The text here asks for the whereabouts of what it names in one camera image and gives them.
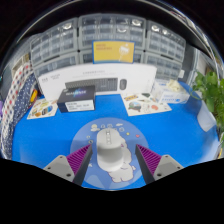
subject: yellow label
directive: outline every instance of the yellow label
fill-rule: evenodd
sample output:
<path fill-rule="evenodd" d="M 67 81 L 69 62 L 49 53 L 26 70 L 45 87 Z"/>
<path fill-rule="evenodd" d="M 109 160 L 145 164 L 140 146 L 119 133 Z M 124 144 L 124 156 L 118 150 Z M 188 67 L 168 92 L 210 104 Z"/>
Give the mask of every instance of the yellow label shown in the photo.
<path fill-rule="evenodd" d="M 93 62 L 126 62 L 133 63 L 134 42 L 94 41 Z"/>

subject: white box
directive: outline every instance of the white box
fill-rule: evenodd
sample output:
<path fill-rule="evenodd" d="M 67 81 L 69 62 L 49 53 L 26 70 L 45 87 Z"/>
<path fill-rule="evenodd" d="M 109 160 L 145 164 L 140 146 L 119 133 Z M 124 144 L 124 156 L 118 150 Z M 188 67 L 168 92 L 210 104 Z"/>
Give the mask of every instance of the white box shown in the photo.
<path fill-rule="evenodd" d="M 94 83 L 102 84 L 100 91 L 96 86 L 96 95 L 150 93 L 156 70 L 155 66 L 135 63 L 84 64 L 48 72 L 38 81 L 47 100 L 58 99 L 63 89 Z M 112 90 L 111 84 L 106 86 L 107 80 L 115 80 Z"/>
<path fill-rule="evenodd" d="M 167 81 L 155 80 L 151 94 L 158 103 L 186 103 L 190 94 L 181 86 L 180 92 L 170 90 L 167 86 Z"/>

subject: cardboard box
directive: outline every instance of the cardboard box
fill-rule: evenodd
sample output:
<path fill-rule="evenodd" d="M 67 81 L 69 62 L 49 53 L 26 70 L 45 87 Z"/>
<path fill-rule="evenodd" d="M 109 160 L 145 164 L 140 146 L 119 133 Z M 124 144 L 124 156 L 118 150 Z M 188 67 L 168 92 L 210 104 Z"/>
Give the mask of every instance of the cardboard box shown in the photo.
<path fill-rule="evenodd" d="M 57 104 L 61 113 L 95 110 L 95 86 L 64 89 Z"/>
<path fill-rule="evenodd" d="M 46 100 L 59 99 L 63 89 L 95 85 L 96 95 L 150 93 L 157 68 L 145 64 L 103 63 L 73 65 L 38 78 Z"/>
<path fill-rule="evenodd" d="M 155 80 L 151 94 L 158 103 L 186 103 L 190 97 L 190 94 L 181 86 L 179 92 L 170 90 L 167 86 L 167 81 Z"/>

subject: plastic container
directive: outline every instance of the plastic container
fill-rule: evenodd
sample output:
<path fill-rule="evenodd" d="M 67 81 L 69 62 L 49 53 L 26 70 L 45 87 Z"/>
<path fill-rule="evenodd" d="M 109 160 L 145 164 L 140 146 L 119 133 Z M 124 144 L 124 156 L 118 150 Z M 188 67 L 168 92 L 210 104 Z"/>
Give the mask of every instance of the plastic container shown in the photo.
<path fill-rule="evenodd" d="M 134 63 L 143 63 L 143 61 L 144 61 L 144 52 L 140 50 L 135 50 Z"/>
<path fill-rule="evenodd" d="M 157 67 L 156 79 L 177 80 L 182 68 L 182 63 L 162 57 L 154 53 L 144 53 L 144 63 Z"/>
<path fill-rule="evenodd" d="M 44 33 L 30 43 L 33 67 L 57 56 L 78 50 L 78 19 L 64 21 Z"/>
<path fill-rule="evenodd" d="M 83 50 L 79 52 L 80 64 L 93 63 L 92 50 Z"/>
<path fill-rule="evenodd" d="M 166 27 L 147 21 L 146 51 L 183 62 L 186 41 Z"/>
<path fill-rule="evenodd" d="M 200 127 L 205 131 L 209 131 L 213 126 L 216 125 L 216 120 L 213 114 L 208 110 L 204 101 L 202 101 L 201 109 L 197 116 Z"/>
<path fill-rule="evenodd" d="M 38 85 L 39 85 L 38 78 L 40 76 L 42 76 L 48 72 L 51 72 L 53 70 L 57 70 L 60 68 L 65 68 L 65 67 L 77 65 L 77 64 L 79 64 L 78 52 L 62 55 L 53 60 L 50 60 L 45 63 L 41 63 L 38 66 L 36 66 L 34 68 L 34 75 L 35 75 Z"/>
<path fill-rule="evenodd" d="M 79 17 L 79 49 L 91 49 L 93 40 L 134 41 L 135 49 L 145 49 L 146 20 L 121 14 L 90 14 Z"/>

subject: green plant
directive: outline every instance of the green plant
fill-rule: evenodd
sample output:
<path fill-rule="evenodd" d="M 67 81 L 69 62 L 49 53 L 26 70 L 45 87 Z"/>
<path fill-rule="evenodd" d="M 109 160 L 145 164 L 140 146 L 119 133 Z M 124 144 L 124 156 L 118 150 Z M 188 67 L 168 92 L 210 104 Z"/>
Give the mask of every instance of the green plant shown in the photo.
<path fill-rule="evenodd" d="M 224 79 L 220 80 L 214 71 L 208 72 L 205 76 L 197 71 L 193 91 L 202 93 L 200 100 L 204 100 L 208 110 L 214 115 L 220 133 L 224 132 Z M 199 99 L 192 92 L 191 96 Z"/>

